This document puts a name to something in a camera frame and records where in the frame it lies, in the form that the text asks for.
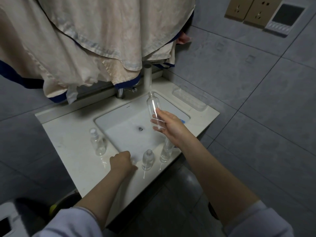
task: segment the left hand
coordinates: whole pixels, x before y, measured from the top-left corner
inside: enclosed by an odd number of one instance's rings
[[[129,151],[123,151],[110,158],[111,171],[120,172],[124,178],[135,172],[138,168],[131,163]]]

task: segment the sleeve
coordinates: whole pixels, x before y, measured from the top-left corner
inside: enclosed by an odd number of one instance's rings
[[[103,237],[95,216],[87,209],[74,207],[60,210],[33,237]]]
[[[293,229],[262,201],[254,203],[225,227],[228,237],[294,237]]]

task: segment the forearm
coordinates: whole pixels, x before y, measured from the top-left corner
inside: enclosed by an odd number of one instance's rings
[[[259,200],[193,135],[183,142],[180,149],[224,226]]]
[[[119,171],[110,171],[85,197],[75,206],[91,211],[104,228],[115,195],[124,179]]]

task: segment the hand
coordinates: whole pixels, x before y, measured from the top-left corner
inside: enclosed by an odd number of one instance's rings
[[[162,128],[154,126],[153,129],[163,133],[175,146],[180,148],[182,144],[185,144],[185,141],[188,138],[194,137],[182,121],[175,115],[168,111],[162,111],[159,108],[156,108],[156,113],[158,119],[163,121],[151,119],[151,122]]]
[[[124,178],[135,172],[138,168],[131,163],[129,151],[123,151],[110,158],[111,171],[121,173]]]

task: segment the sink basin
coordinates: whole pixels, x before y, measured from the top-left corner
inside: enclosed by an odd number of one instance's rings
[[[190,117],[175,107],[159,94],[161,108],[173,113],[187,122]],[[164,142],[165,136],[152,129],[147,101],[148,95],[142,96],[94,120],[103,134],[118,151],[128,150],[137,162],[142,160],[148,149],[155,149]]]

